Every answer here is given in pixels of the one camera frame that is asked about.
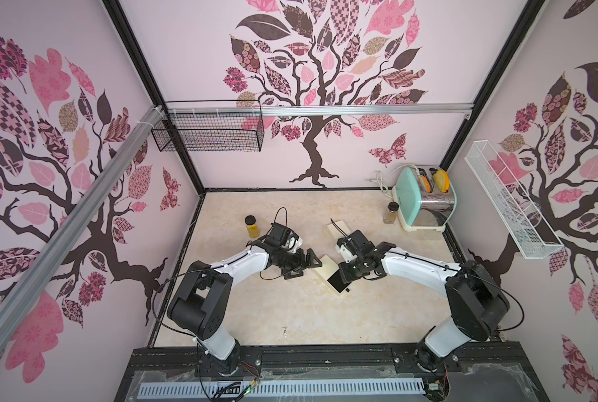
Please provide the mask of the cream drawer jewelry box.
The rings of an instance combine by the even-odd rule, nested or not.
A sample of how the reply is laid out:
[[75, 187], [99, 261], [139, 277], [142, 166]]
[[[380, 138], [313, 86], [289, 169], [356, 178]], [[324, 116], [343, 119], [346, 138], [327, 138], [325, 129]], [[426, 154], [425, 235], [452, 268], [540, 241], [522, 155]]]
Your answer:
[[327, 230], [335, 239], [344, 238], [350, 234], [350, 229], [343, 220], [336, 221], [335, 224], [328, 224]]

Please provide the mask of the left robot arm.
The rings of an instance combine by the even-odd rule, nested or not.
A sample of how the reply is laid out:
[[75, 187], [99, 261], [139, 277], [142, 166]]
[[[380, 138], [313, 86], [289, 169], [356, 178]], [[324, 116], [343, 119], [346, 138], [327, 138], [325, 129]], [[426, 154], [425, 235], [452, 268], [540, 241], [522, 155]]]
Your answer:
[[221, 363], [236, 364], [240, 345], [223, 325], [233, 287], [270, 266], [282, 277], [294, 279], [322, 261], [313, 250], [302, 249], [302, 239], [285, 225], [274, 223], [263, 236], [226, 260], [205, 264], [195, 261], [171, 299], [167, 317], [195, 336], [204, 350]]

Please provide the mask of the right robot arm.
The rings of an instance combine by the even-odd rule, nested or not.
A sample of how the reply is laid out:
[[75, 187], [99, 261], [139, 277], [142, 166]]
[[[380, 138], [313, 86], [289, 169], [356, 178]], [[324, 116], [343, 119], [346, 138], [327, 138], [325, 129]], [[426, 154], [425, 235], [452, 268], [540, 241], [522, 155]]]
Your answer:
[[382, 242], [374, 245], [360, 231], [337, 240], [343, 282], [396, 276], [441, 293], [451, 315], [434, 326], [417, 343], [415, 359], [427, 371], [435, 371], [443, 360], [462, 345], [487, 341], [508, 313], [510, 302], [486, 269], [476, 263], [446, 263], [418, 256]]

